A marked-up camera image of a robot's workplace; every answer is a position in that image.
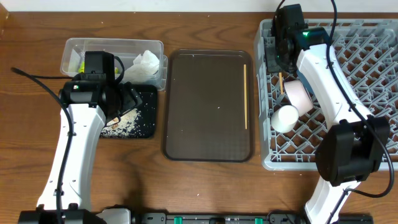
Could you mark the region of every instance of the yellow object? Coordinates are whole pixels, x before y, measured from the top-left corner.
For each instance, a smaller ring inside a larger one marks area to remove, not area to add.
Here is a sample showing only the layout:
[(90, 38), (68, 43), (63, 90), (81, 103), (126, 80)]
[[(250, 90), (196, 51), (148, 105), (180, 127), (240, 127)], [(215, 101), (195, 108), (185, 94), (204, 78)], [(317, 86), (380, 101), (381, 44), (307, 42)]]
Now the yellow object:
[(80, 65), (79, 70), (77, 70), (78, 73), (83, 73), (85, 72), (85, 62), (82, 62)]
[[(85, 72), (85, 62), (82, 62), (80, 65), (79, 70), (77, 70), (78, 73), (84, 73)], [(117, 67), (114, 68), (114, 73), (118, 74), (119, 73), (119, 69)]]
[(282, 72), (279, 72), (279, 88), (280, 88), (280, 94), (283, 95), (284, 93), (284, 84), (283, 84), (284, 79), (282, 78)]
[(246, 64), (243, 65), (243, 85), (244, 85), (244, 128), (248, 128), (248, 94), (246, 89)]

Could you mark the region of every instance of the crumpled tissue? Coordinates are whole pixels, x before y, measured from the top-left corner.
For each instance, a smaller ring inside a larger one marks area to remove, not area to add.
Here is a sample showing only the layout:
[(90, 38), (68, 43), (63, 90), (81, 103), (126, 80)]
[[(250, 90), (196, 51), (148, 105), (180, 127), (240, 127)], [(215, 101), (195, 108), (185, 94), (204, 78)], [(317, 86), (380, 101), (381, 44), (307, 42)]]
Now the crumpled tissue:
[(125, 81), (144, 83), (150, 78), (155, 78), (159, 70), (159, 59), (150, 50), (140, 54), (134, 59), (133, 66), (124, 72)]

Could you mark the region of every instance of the black mat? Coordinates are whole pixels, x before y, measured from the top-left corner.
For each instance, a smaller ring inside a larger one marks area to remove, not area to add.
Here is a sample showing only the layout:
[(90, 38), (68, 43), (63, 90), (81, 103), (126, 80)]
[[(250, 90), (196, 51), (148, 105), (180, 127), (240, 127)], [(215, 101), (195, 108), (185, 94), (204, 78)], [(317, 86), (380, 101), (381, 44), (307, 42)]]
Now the black mat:
[(250, 56), (242, 51), (179, 50), (170, 63), (164, 154), (182, 161), (248, 160), (254, 150)]
[(102, 138), (149, 138), (156, 130), (157, 89), (152, 85), (133, 85), (140, 94), (142, 104), (130, 114), (121, 117), (123, 122), (104, 128)]

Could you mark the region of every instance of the wooden table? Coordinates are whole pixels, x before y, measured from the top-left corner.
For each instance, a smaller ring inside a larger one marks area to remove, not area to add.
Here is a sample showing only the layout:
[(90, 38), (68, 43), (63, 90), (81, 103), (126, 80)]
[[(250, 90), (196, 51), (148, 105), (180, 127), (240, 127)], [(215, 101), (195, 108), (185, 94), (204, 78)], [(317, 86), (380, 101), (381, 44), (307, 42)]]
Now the wooden table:
[[(15, 223), (21, 210), (33, 210), (50, 174), (60, 129), (60, 108), (41, 87), (14, 75), (59, 75), (67, 39), (106, 37), (154, 39), (170, 55), (177, 49), (245, 50), (265, 13), (12, 12), (0, 40), (0, 220)], [(332, 14), (306, 14), (330, 18)], [(397, 18), (397, 14), (339, 14), (340, 18)], [(45, 80), (53, 91), (65, 81)], [(257, 83), (253, 90), (258, 101)], [(267, 213), (299, 211), (311, 197), (317, 172), (271, 172), (256, 152), (243, 164), (173, 162), (160, 151), (165, 93), (159, 93), (158, 127), (152, 139), (100, 139), (93, 169), (94, 211), (116, 203), (138, 212)], [(359, 189), (381, 192), (388, 173), (372, 174)], [(398, 222), (397, 187), (388, 197), (349, 196), (345, 213), (370, 213), (376, 223)]]

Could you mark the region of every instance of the cable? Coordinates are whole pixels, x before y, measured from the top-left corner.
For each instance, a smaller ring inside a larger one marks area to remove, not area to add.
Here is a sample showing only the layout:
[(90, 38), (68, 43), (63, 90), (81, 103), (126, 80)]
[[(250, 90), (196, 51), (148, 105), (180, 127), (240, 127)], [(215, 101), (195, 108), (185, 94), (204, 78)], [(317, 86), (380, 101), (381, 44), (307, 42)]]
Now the cable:
[(386, 155), (386, 159), (387, 159), (387, 164), (388, 164), (388, 168), (389, 168), (389, 174), (390, 174), (390, 178), (389, 178), (389, 183), (387, 188), (385, 189), (385, 191), (383, 191), (380, 194), (369, 194), (360, 190), (355, 190), (355, 189), (345, 189), (343, 191), (343, 195), (340, 197), (336, 207), (333, 209), (333, 211), (330, 213), (328, 222), (329, 223), (331, 221), (331, 219), (333, 218), (333, 216), (335, 215), (336, 211), (338, 210), (338, 208), (340, 207), (342, 201), (344, 200), (345, 196), (348, 194), (348, 192), (354, 192), (366, 197), (370, 197), (370, 198), (381, 198), (386, 196), (392, 189), (392, 186), (394, 185), (394, 167), (392, 166), (392, 162), (391, 162), (391, 157), (388, 153), (387, 148), (385, 147), (385, 145), (381, 142), (379, 136), (377, 136), (376, 132), (373, 130), (372, 126), (368, 123), (368, 121), (366, 121), (366, 119), (361, 115), (361, 113), (356, 109), (355, 104), (353, 104), (353, 102), (351, 102), (350, 98), (348, 97), (347, 93), (344, 91), (344, 88), (341, 86), (341, 83), (338, 80), (338, 77), (336, 76), (336, 73), (333, 69), (333, 64), (330, 61), (330, 46), (331, 46), (331, 40), (333, 38), (333, 33), (335, 32), (335, 27), (336, 27), (336, 21), (337, 21), (337, 8), (336, 8), (336, 3), (334, 0), (331, 0), (331, 3), (333, 5), (333, 10), (334, 10), (334, 18), (333, 18), (333, 25), (331, 28), (331, 32), (330, 32), (330, 38), (328, 43), (326, 44), (326, 60), (328, 63), (328, 66), (330, 68), (330, 72), (333, 76), (333, 78), (335, 79), (335, 82), (338, 86), (338, 88), (340, 89), (340, 92), (343, 94), (344, 98), (346, 99), (347, 103), (349, 104), (349, 107), (354, 111), (354, 113), (360, 118), (360, 120), (363, 122), (363, 124), (368, 128), (368, 131), (373, 135), (374, 139), (377, 141), (377, 143), (380, 144), (380, 146), (382, 147), (384, 154)]
[(330, 224), (331, 219), (333, 218), (333, 216), (335, 216), (335, 213), (337, 212), (338, 208), (340, 207), (341, 203), (343, 202), (344, 198), (347, 195), (348, 195), (348, 192), (346, 192), (346, 190), (343, 190), (343, 193), (341, 194), (339, 200), (337, 201), (337, 205), (335, 206), (333, 211), (330, 213), (330, 216), (329, 216), (328, 221), (326, 222), (326, 224)]
[(275, 14), (274, 14), (274, 17), (272, 19), (276, 18), (276, 13), (277, 13), (277, 11), (279, 10), (279, 8), (282, 6), (282, 4), (284, 2), (285, 2), (285, 0), (281, 0), (281, 2), (279, 3), (278, 7), (276, 7)]
[(41, 75), (30, 75), (33, 78), (43, 78), (43, 79), (72, 79), (73, 77), (63, 76), (63, 77), (45, 77)]
[[(268, 215), (267, 215), (266, 221), (269, 221), (269, 222), (271, 223), (271, 220), (270, 220), (271, 217), (270, 217), (270, 215), (273, 214), (274, 212), (277, 212), (277, 211), (281, 211), (281, 210), (272, 210), (272, 211), (270, 211), (270, 212), (268, 213)], [(290, 217), (289, 217), (287, 214), (282, 214), (282, 215), (285, 215), (285, 216), (286, 216), (286, 218), (288, 219), (288, 221), (289, 221), (290, 224), (294, 224), (294, 222), (292, 222), (292, 221), (290, 220)]]
[(22, 75), (25, 76), (27, 78), (29, 78), (30, 80), (32, 80), (33, 82), (36, 82), (38, 85), (40, 85), (45, 91), (47, 91), (52, 98), (55, 99), (55, 101), (61, 106), (63, 112), (65, 113), (65, 116), (67, 117), (68, 120), (68, 125), (69, 125), (69, 133), (68, 133), (68, 141), (67, 141), (67, 146), (65, 148), (65, 153), (63, 154), (63, 158), (62, 158), (62, 163), (61, 163), (61, 167), (60, 167), (60, 173), (58, 175), (58, 182), (57, 182), (57, 194), (56, 194), (56, 201), (57, 201), (57, 220), (58, 220), (58, 224), (62, 224), (62, 214), (61, 214), (61, 192), (62, 192), (62, 180), (63, 180), (63, 173), (65, 172), (65, 166), (67, 164), (67, 159), (68, 159), (68, 154), (69, 154), (69, 149), (70, 149), (70, 144), (72, 143), (72, 136), (73, 136), (73, 125), (72, 125), (72, 119), (70, 118), (69, 112), (66, 109), (66, 107), (62, 104), (62, 102), (60, 101), (60, 99), (58, 98), (58, 96), (51, 91), (46, 85), (44, 85), (42, 82), (38, 81), (36, 79), (36, 77), (34, 77), (33, 75), (29, 75), (28, 73), (19, 70), (18, 68), (11, 68), (11, 71), (18, 74), (18, 75)]

